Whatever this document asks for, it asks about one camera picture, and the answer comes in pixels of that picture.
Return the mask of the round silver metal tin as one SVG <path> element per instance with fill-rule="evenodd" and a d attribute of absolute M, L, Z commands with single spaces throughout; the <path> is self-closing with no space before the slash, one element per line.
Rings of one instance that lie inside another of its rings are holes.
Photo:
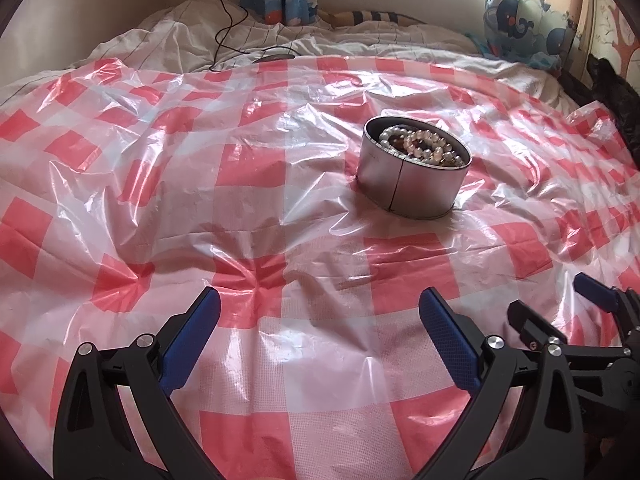
<path fill-rule="evenodd" d="M 381 208 L 413 219 L 454 206 L 473 157 L 453 134 L 428 122 L 378 116 L 363 128 L 356 179 Z"/>

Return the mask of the blue whale curtain right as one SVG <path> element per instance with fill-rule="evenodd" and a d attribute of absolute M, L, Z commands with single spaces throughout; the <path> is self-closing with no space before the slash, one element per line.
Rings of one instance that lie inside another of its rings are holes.
<path fill-rule="evenodd" d="M 583 6 L 584 0 L 485 0 L 488 52 L 557 72 L 574 47 Z"/>

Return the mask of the red checkered plastic sheet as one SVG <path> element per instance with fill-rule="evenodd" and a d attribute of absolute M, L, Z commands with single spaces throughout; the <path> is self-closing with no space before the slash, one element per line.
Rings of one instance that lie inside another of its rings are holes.
<path fill-rule="evenodd" d="M 444 216 L 361 191 L 378 116 L 470 151 Z M 126 346 L 209 285 L 221 318 L 172 400 L 226 477 L 408 479 L 468 400 L 422 290 L 510 344 L 515 299 L 614 344 L 579 272 L 639 284 L 639 174 L 600 105 L 340 56 L 185 75 L 111 58 L 1 100 L 1 406 L 43 466 L 76 348 Z"/>

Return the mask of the white striped bed quilt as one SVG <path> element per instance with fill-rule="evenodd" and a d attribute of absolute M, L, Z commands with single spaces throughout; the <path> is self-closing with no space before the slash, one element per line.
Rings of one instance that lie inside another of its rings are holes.
<path fill-rule="evenodd" d="M 3 74 L 1 99 L 8 102 L 40 82 L 101 58 L 118 58 L 139 70 L 184 74 L 245 66 L 280 53 L 380 56 L 462 68 L 527 93 L 564 115 L 578 107 L 550 74 L 522 63 L 484 58 L 471 39 L 450 29 L 387 22 L 332 27 L 322 20 L 295 27 L 267 25 L 243 15 L 233 3 L 222 6 L 215 0 L 188 0 L 160 10 L 97 44 L 89 54 L 73 55 L 58 70 L 40 68 L 24 77 Z"/>

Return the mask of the dark object at bedside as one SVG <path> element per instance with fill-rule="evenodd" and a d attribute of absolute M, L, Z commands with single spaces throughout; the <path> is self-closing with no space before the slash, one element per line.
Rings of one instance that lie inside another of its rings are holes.
<path fill-rule="evenodd" d="M 587 72 L 591 88 L 580 82 L 567 70 L 562 70 L 559 83 L 565 93 L 578 105 L 593 101 L 602 103 L 614 116 L 615 125 L 623 137 L 631 158 L 639 166 L 639 95 L 616 71 L 607 58 L 587 58 Z"/>

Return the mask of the striped plush toy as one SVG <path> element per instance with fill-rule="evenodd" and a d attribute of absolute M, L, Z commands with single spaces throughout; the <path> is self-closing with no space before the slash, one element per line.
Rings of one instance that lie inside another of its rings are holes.
<path fill-rule="evenodd" d="M 342 11 L 330 13 L 319 10 L 318 17 L 332 27 L 356 26 L 364 22 L 387 22 L 399 26 L 411 26 L 422 24 L 422 21 L 412 16 L 382 11 Z"/>

